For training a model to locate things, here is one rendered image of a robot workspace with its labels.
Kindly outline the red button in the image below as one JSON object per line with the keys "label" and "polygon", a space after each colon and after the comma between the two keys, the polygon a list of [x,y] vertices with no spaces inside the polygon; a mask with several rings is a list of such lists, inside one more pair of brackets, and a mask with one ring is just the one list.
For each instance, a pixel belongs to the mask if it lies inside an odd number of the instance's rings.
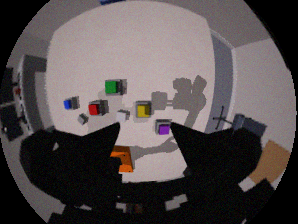
{"label": "red button", "polygon": [[90,101],[88,101],[88,103],[89,103],[88,108],[89,108],[90,116],[104,116],[104,115],[106,115],[104,100],[92,101],[92,103],[90,103]]}

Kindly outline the yellow button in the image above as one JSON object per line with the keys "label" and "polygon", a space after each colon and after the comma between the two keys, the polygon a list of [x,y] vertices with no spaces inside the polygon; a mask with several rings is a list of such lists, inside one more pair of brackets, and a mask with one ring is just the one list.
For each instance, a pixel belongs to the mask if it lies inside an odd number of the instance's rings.
{"label": "yellow button", "polygon": [[136,119],[152,119],[152,101],[136,101]]}

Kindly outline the green button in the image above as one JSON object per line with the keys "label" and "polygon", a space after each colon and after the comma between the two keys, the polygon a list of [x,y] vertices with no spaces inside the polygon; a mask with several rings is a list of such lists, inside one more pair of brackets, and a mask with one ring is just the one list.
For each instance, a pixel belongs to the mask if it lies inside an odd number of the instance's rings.
{"label": "green button", "polygon": [[122,80],[109,79],[105,80],[105,96],[122,96]]}

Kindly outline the blue button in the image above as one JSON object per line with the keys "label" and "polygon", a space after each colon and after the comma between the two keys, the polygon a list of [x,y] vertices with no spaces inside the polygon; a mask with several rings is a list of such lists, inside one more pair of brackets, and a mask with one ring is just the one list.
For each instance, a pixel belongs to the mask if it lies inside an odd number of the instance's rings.
{"label": "blue button", "polygon": [[77,97],[68,97],[68,99],[65,99],[64,101],[65,108],[68,108],[68,111],[74,111],[74,109],[78,109],[77,107]]}

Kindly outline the purple button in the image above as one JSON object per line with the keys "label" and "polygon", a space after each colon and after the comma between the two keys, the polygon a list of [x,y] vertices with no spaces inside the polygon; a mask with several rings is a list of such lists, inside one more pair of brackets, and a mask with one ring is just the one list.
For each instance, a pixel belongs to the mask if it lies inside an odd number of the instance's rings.
{"label": "purple button", "polygon": [[157,135],[169,135],[169,131],[170,131],[169,120],[156,120]]}

